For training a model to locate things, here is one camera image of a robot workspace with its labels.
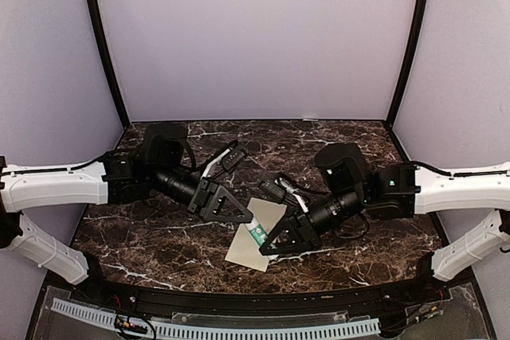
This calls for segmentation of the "green white glue stick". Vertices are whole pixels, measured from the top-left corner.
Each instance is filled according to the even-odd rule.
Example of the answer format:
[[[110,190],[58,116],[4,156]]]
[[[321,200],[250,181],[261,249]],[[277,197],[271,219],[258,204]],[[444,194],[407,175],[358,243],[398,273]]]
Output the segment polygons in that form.
[[[248,223],[245,224],[250,236],[255,240],[258,247],[262,247],[267,240],[267,232],[260,223]]]

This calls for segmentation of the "black right frame post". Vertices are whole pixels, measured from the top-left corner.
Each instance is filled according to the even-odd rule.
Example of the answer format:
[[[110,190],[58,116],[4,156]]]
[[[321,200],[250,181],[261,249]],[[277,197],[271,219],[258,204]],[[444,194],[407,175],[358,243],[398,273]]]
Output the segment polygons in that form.
[[[425,17],[427,0],[415,0],[414,11],[410,24],[410,32],[407,38],[406,48],[402,58],[402,65],[398,74],[394,94],[386,115],[385,123],[389,130],[394,128],[400,107],[402,106],[406,86],[410,78],[411,69],[414,63],[419,38],[422,30],[422,23]]]

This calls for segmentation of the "beige paper envelope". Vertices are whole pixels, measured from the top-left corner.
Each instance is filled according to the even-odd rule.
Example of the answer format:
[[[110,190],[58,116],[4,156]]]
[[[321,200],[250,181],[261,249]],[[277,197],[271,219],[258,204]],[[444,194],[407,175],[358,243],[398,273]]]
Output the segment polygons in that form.
[[[286,206],[252,197],[248,210],[253,214],[253,219],[248,224],[239,225],[225,261],[266,272],[269,262],[275,260],[277,256],[264,256],[259,248],[276,223],[284,216]]]

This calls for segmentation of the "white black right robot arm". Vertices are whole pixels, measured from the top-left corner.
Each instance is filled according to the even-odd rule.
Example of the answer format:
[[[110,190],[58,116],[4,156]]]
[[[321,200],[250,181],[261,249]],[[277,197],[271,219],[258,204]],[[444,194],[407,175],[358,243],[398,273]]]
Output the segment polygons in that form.
[[[321,236],[350,218],[412,218],[459,209],[488,209],[475,228],[444,248],[425,254],[417,278],[406,287],[414,303],[424,303],[437,281],[457,274],[509,241],[509,164],[442,170],[424,162],[405,162],[371,173],[354,143],[322,148],[314,163],[328,192],[282,217],[263,240],[264,256],[301,254],[317,249]]]

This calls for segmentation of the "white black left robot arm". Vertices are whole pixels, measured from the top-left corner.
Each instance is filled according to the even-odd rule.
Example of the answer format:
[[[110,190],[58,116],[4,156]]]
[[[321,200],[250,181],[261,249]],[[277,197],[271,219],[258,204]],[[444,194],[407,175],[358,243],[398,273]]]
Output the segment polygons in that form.
[[[231,142],[198,165],[187,129],[177,123],[149,125],[136,147],[110,150],[88,162],[17,166],[1,162],[1,246],[67,283],[81,284],[96,305],[112,299],[98,261],[38,228],[25,209],[55,205],[126,205],[159,192],[204,221],[249,224],[253,214],[221,185],[212,171],[230,172],[246,152]]]

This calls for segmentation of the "black left frame post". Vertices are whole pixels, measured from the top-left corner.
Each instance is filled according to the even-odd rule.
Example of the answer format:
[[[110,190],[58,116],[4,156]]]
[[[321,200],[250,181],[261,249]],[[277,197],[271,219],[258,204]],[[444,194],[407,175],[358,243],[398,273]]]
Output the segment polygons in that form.
[[[99,0],[86,0],[86,3],[92,25],[92,31],[96,41],[96,47],[100,56],[105,79],[107,81],[108,90],[114,103],[116,114],[119,118],[121,126],[124,130],[126,130],[131,125],[131,121],[128,117],[128,111],[121,95],[119,82],[116,78],[112,57],[104,31]]]

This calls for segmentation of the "black frame post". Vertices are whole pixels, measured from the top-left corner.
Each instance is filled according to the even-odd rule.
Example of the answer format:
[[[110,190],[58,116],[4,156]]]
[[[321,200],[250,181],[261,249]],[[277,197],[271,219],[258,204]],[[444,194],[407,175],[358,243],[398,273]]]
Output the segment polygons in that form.
[[[119,82],[116,78],[112,57],[104,31],[99,0],[86,0],[86,3],[92,25],[92,31],[96,41],[96,47],[100,56],[105,79],[107,81],[108,90],[114,103],[116,114],[119,118],[121,126],[124,130],[126,130],[131,125],[131,121],[128,117],[128,111],[121,95]]]
[[[425,17],[427,0],[415,0],[414,11],[410,24],[410,32],[407,38],[406,48],[402,58],[402,65],[398,74],[394,94],[386,115],[385,123],[389,130],[394,128],[400,107],[402,106],[406,86],[410,78],[411,69],[414,63],[419,38],[422,30],[422,23]]]

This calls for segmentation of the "black front table rail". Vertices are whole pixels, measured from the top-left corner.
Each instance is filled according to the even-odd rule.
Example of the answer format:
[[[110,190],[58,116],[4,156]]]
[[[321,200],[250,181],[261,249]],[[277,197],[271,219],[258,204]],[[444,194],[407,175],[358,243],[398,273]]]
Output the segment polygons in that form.
[[[403,317],[406,308],[443,303],[450,298],[450,293],[443,283],[419,284],[414,279],[372,287],[292,294],[172,291],[100,279],[79,286],[72,296],[146,317],[169,317],[177,313],[247,317],[346,312],[353,318],[363,315]]]

